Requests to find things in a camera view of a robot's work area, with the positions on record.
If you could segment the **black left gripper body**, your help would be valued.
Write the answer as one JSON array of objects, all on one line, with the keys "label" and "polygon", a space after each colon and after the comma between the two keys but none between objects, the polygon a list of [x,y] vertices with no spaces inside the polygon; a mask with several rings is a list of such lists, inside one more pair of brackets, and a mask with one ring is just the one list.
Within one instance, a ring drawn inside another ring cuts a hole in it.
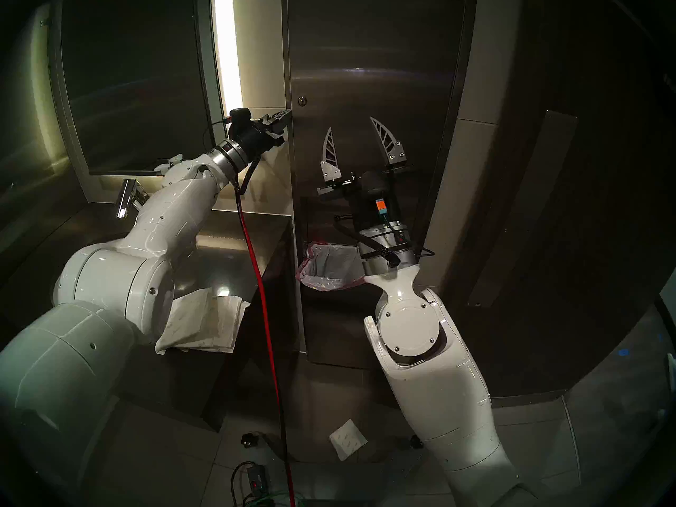
[{"label": "black left gripper body", "polygon": [[262,120],[231,120],[231,161],[235,167],[246,167],[256,157],[283,145],[266,145],[266,130]]}]

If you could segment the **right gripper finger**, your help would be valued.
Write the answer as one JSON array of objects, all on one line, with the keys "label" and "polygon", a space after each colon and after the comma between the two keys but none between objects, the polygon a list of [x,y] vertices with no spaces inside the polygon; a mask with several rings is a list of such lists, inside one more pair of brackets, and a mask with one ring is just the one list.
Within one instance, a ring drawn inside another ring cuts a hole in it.
[{"label": "right gripper finger", "polygon": [[401,141],[376,118],[369,117],[379,148],[387,166],[404,166],[407,163],[406,153]]},{"label": "right gripper finger", "polygon": [[333,141],[332,128],[329,127],[322,144],[322,157],[320,167],[324,181],[336,181],[342,178],[341,171],[337,163],[335,145]]}]

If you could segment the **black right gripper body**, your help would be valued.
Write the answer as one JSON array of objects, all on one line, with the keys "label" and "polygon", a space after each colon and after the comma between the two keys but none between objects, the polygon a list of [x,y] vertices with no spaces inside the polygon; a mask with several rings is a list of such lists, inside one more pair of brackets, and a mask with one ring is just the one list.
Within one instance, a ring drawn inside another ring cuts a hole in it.
[{"label": "black right gripper body", "polygon": [[411,166],[367,170],[360,176],[351,173],[347,179],[329,181],[316,191],[323,201],[345,199],[350,213],[335,215],[335,226],[345,228],[340,222],[351,220],[352,227],[347,227],[348,233],[362,233],[384,224],[385,221],[401,220],[402,210],[397,200],[396,180],[409,173]]}]

